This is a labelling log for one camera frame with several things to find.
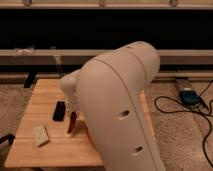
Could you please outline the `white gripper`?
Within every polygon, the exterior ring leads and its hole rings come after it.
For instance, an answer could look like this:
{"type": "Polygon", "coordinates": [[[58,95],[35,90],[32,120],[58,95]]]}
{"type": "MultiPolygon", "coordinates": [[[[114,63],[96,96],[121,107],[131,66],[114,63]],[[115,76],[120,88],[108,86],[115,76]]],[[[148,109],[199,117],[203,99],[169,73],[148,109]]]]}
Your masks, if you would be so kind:
{"type": "Polygon", "coordinates": [[[79,111],[79,102],[75,94],[65,98],[65,105],[68,110],[67,117],[71,117],[73,111],[79,111]]]}

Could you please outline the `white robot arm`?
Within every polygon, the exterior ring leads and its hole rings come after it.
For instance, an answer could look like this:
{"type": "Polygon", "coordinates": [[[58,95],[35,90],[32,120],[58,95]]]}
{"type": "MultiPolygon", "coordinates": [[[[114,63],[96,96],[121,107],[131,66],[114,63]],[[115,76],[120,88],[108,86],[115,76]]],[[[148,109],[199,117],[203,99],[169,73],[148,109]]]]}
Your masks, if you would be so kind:
{"type": "Polygon", "coordinates": [[[137,41],[60,79],[66,107],[83,114],[106,171],[165,171],[140,101],[159,67],[157,50],[137,41]]]}

